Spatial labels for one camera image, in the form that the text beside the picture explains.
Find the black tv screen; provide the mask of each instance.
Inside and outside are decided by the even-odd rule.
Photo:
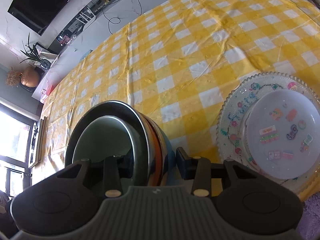
[[[26,26],[42,35],[69,0],[13,0],[8,10]]]

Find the purple fluffy fabric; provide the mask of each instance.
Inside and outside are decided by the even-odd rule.
[[[320,234],[320,192],[304,202],[303,214],[297,230],[306,240]]]

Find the tablecloth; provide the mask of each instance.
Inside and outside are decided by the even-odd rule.
[[[100,44],[47,98],[46,143],[35,172],[45,178],[62,169],[79,119],[111,99],[152,118],[174,149],[220,162],[217,117],[245,78],[289,73],[320,94],[319,12],[307,0],[168,0],[144,13]],[[313,179],[301,200],[320,190]],[[219,183],[213,186],[219,193]]]

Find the wall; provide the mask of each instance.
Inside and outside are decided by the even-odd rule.
[[[7,78],[6,67],[0,65],[0,98],[3,98],[10,103],[28,111],[34,115],[38,115],[37,108],[39,101],[32,98],[32,93],[26,91],[22,87],[8,86],[5,81]]]
[[[7,68],[13,67],[17,70],[23,70],[28,66],[28,63],[19,64],[22,59],[25,59],[25,56],[20,52],[23,49],[22,40],[26,44],[30,33],[30,43],[39,42],[43,46],[49,47],[62,29],[91,0],[70,0],[42,36],[8,13],[12,1],[0,0],[0,64]]]

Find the cable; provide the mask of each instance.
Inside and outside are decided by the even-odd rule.
[[[115,2],[113,2],[113,3],[105,4],[103,7],[105,7],[105,6],[107,6],[107,5],[111,5],[111,4],[117,3],[117,2],[119,2],[119,1],[120,1],[120,0],[115,1]],[[141,3],[140,3],[139,0],[138,0],[138,2],[139,2],[139,5],[140,5],[140,9],[141,9],[141,13],[140,13],[139,16],[141,16],[141,15],[142,15],[142,6],[141,6]],[[119,23],[121,22],[120,18],[119,18],[119,17],[112,17],[111,19],[108,19],[108,18],[105,16],[105,14],[104,14],[103,9],[102,9],[102,13],[103,13],[103,16],[108,20],[108,29],[109,29],[109,32],[110,32],[111,34],[113,34],[113,33],[110,31],[110,22],[113,23],[113,24],[119,24]],[[114,22],[111,21],[112,19],[118,19],[119,22],[118,22],[118,23],[114,23]]]

